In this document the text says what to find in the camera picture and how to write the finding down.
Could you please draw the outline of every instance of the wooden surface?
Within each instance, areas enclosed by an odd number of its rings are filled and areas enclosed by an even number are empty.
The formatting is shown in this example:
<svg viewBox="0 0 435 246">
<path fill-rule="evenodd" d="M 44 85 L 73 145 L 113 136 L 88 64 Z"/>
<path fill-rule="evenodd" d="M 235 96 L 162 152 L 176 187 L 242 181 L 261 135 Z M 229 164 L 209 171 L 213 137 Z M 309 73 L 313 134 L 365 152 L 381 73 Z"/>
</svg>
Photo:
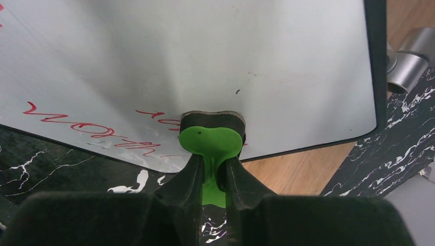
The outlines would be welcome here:
<svg viewBox="0 0 435 246">
<path fill-rule="evenodd" d="M 435 0 L 388 0 L 388 41 L 397 49 L 415 27 L 435 27 Z M 318 195 L 354 142 L 247 162 L 245 168 L 267 187 L 285 195 Z"/>
</svg>

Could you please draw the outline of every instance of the green 3d printed piece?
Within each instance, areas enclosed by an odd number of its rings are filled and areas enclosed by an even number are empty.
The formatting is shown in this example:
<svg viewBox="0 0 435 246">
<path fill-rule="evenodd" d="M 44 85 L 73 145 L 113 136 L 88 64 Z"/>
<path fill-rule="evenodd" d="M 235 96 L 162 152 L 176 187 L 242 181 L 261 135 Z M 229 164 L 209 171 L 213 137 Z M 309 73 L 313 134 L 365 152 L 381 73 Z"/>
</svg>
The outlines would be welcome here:
<svg viewBox="0 0 435 246">
<path fill-rule="evenodd" d="M 180 133 L 179 140 L 185 150 L 204 157 L 203 205 L 225 208 L 225 192 L 219 190 L 216 174 L 225 160 L 242 150 L 240 134 L 225 127 L 189 127 Z"/>
</svg>

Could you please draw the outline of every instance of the white panel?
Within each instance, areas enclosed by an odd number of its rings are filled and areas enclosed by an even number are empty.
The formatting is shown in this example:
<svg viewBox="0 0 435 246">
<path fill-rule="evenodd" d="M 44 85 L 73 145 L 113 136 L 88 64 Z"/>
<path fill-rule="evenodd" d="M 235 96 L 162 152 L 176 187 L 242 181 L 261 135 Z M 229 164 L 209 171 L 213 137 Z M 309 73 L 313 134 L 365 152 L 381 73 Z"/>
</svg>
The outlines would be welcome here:
<svg viewBox="0 0 435 246">
<path fill-rule="evenodd" d="M 376 127 L 363 0 L 2 4 L 2 125 L 162 172 L 191 110 L 242 114 L 242 159 Z"/>
</svg>

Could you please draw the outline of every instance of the red handwritten text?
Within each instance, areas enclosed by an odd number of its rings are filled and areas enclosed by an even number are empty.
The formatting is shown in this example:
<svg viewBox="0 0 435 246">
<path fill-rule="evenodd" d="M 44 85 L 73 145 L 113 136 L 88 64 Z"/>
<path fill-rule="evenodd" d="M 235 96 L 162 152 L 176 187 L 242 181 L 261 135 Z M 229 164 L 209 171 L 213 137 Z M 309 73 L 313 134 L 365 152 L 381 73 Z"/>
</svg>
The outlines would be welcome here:
<svg viewBox="0 0 435 246">
<path fill-rule="evenodd" d="M 125 149 L 146 149 L 146 150 L 150 150 L 149 152 L 143 154 L 143 156 L 147 156 L 147 157 L 154 157 L 154 156 L 149 156 L 148 154 L 155 152 L 155 147 L 161 146 L 159 144 L 156 143 L 152 143 L 152 142 L 136 142 L 136 141 L 130 141 L 127 140 L 128 137 L 125 136 L 119 136 L 119 135 L 115 135 L 115 130 L 110 128 L 110 127 L 105 127 L 102 125 L 98 125 L 98 124 L 94 124 L 94 123 L 86 123 L 86 122 L 74 122 L 74 121 L 58 121 L 55 119 L 62 119 L 62 118 L 67 118 L 69 117 L 66 114 L 49 114 L 49 113 L 35 113 L 35 111 L 37 110 L 37 107 L 34 103 L 28 101 L 27 102 L 32 108 L 23 112 L 23 114 L 27 114 L 27 115 L 43 115 L 43 116 L 51 116 L 51 117 L 46 117 L 44 119 L 41 119 L 42 122 L 50 122 L 50 123 L 62 123 L 62 124 L 71 124 L 70 128 L 75 130 L 75 131 L 79 131 L 79 132 L 85 132 L 85 133 L 90 133 L 90 134 L 95 134 L 95 135 L 91 135 L 92 138 L 102 138 L 102 137 L 121 137 L 122 141 L 124 143 L 118 143 L 116 145 L 114 145 L 115 147 L 121 147 L 121 148 L 125 148 Z M 85 127 L 99 127 L 101 128 L 100 132 L 95 132 L 95 131 L 91 131 L 91 130 L 84 130 Z"/>
<path fill-rule="evenodd" d="M 141 113 L 141 114 L 150 114 L 152 115 L 151 118 L 154 119 L 157 116 L 160 115 L 165 115 L 165 113 L 163 112 L 157 112 L 157 113 L 149 113 L 149 112 L 144 112 L 144 111 L 139 111 L 136 110 L 137 113 Z M 157 122 L 162 123 L 162 124 L 168 124 L 168 125 L 174 125 L 174 126 L 180 126 L 180 120 L 178 119 L 159 119 L 157 120 Z M 170 128 L 168 129 L 169 131 L 179 131 L 179 128 Z"/>
</svg>

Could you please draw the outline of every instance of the silver metal pipe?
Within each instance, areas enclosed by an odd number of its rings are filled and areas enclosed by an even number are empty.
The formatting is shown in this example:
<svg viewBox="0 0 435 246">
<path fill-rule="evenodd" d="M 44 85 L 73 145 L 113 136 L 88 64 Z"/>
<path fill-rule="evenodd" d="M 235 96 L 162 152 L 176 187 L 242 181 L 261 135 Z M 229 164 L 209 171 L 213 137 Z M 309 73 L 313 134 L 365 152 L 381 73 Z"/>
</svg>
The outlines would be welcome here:
<svg viewBox="0 0 435 246">
<path fill-rule="evenodd" d="M 397 52 L 387 49 L 388 90 L 409 93 L 428 67 L 435 67 L 435 28 L 408 32 Z"/>
<path fill-rule="evenodd" d="M 416 55 L 396 53 L 397 62 L 388 74 L 388 90 L 392 93 L 409 93 L 427 69 L 428 62 Z"/>
</svg>

